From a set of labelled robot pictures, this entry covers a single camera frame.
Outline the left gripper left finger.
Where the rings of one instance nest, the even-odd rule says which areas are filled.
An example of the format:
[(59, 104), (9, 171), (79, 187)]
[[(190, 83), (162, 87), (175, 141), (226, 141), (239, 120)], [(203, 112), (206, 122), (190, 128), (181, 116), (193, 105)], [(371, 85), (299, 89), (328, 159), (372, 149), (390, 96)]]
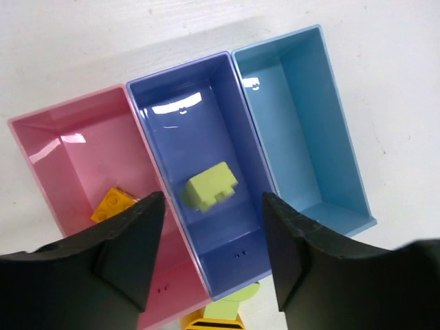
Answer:
[(77, 234), (2, 255), (1, 328), (136, 329), (164, 215), (164, 194), (153, 192)]

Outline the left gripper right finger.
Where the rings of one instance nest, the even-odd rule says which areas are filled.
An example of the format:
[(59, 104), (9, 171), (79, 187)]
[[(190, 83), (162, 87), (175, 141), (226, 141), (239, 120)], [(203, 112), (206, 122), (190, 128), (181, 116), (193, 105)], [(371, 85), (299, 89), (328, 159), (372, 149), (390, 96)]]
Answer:
[(361, 243), (262, 196), (278, 308), (289, 329), (438, 329), (439, 240)]

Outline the light yellow lego brick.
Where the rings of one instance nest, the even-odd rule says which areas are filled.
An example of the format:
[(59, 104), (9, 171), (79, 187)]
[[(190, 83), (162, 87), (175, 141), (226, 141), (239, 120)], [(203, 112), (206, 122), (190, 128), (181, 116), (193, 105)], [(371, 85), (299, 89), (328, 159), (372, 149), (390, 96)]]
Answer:
[(235, 193), (238, 181), (226, 162), (220, 162), (191, 177), (181, 191), (181, 200), (191, 210), (207, 212)]

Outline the light yellow lego on orange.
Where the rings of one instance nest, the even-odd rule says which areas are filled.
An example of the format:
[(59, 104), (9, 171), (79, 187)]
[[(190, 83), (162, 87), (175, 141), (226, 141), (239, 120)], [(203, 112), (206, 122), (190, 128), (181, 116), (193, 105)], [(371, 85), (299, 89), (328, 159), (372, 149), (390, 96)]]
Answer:
[(236, 320), (239, 313), (239, 305), (251, 299), (259, 290), (260, 283), (252, 283), (233, 294), (207, 305), (203, 312), (203, 317), (217, 320)]

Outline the orange striped lego brick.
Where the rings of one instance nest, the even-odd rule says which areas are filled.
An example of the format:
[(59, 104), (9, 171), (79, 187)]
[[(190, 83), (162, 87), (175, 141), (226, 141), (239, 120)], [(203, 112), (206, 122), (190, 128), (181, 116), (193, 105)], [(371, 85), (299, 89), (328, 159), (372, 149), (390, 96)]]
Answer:
[(239, 330), (245, 329), (239, 315), (235, 320), (204, 318), (204, 309), (198, 309), (180, 319), (184, 330)]

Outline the pink plastic bin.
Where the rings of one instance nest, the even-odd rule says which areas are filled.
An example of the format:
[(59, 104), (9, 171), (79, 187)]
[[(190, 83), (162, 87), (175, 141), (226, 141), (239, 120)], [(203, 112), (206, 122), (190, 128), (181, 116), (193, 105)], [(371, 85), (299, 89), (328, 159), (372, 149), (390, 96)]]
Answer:
[[(110, 188), (136, 198), (164, 190), (124, 85), (9, 120), (55, 222), (68, 237), (93, 225)], [(166, 214), (141, 329), (158, 329), (210, 302), (175, 208)]]

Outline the purple plastic bin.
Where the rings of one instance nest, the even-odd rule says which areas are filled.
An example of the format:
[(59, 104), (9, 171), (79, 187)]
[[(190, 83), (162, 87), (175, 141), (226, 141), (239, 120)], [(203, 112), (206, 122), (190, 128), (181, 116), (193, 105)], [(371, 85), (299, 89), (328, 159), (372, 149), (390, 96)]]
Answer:
[[(228, 52), (126, 85), (170, 200), (213, 300), (271, 272), (262, 194), (274, 187)], [(225, 162), (238, 184), (206, 212), (181, 198), (188, 180)]]

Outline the light blue plastic bin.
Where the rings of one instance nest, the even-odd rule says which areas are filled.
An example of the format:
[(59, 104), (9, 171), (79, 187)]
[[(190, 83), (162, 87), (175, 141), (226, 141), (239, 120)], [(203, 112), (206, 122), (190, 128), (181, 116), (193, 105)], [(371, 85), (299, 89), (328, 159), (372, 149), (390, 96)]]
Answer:
[(322, 28), (232, 52), (278, 196), (347, 236), (376, 224)]

